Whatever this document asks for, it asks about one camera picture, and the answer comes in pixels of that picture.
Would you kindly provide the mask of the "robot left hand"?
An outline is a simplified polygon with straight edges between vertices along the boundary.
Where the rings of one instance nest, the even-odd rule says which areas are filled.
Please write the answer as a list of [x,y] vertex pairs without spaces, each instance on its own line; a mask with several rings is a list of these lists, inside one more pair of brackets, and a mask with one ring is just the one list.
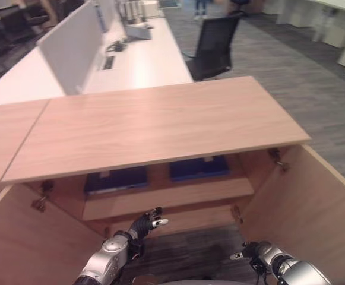
[[134,239],[143,239],[154,229],[167,225],[169,220],[161,217],[162,212],[161,207],[145,212],[131,224],[129,228],[130,235]]

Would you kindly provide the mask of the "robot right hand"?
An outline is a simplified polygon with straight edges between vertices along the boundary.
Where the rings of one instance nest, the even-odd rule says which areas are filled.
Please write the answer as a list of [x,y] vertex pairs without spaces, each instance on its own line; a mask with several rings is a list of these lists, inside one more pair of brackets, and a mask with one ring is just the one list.
[[243,258],[256,258],[259,256],[259,249],[261,245],[261,242],[244,242],[242,244],[242,250],[231,254],[229,259],[232,261],[237,261]]

